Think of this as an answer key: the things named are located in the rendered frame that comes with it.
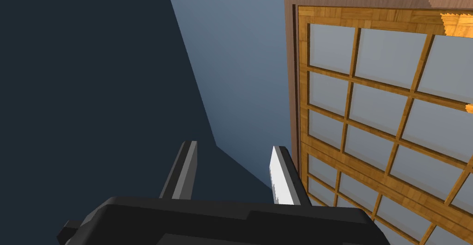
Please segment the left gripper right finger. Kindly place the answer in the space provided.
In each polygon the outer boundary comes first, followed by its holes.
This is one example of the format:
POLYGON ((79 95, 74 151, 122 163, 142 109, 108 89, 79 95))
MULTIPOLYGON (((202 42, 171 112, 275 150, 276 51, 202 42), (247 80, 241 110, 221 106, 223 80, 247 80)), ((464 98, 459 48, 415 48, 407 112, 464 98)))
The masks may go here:
POLYGON ((292 157, 284 146, 273 147, 269 172, 275 204, 312 205, 292 157))

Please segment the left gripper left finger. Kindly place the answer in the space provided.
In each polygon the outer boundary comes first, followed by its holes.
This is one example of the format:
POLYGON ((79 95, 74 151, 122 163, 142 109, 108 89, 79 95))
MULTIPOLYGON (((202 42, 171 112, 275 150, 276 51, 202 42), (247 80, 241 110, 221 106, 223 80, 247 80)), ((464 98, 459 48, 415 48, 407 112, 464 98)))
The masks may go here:
POLYGON ((159 198, 190 200, 197 170, 197 141, 182 143, 159 198))

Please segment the wooden glass-paned door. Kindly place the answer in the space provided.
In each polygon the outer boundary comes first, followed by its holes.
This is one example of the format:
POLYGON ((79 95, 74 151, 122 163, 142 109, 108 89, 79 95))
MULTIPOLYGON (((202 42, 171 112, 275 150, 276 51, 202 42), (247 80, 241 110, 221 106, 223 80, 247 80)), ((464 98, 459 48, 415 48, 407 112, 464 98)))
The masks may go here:
POLYGON ((473 9, 300 6, 300 176, 391 245, 473 245, 473 9))

